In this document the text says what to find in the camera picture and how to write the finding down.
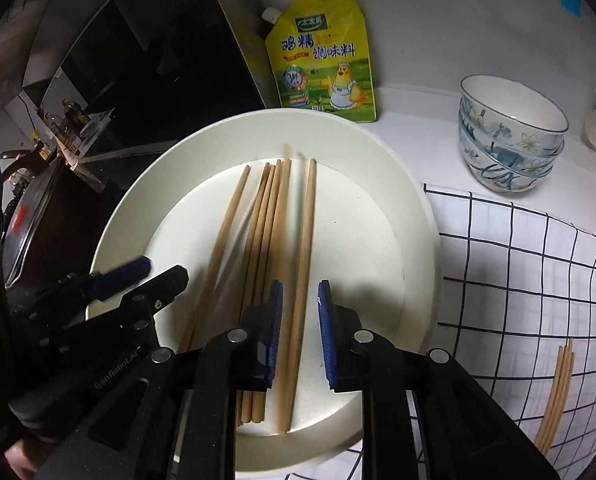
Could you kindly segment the person's left hand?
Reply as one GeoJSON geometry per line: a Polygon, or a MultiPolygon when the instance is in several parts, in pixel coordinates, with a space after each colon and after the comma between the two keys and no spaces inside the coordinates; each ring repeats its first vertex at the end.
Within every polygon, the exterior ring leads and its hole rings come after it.
{"type": "Polygon", "coordinates": [[[5,453],[10,470],[22,480],[31,480],[55,450],[55,446],[36,439],[21,439],[5,453]]]}

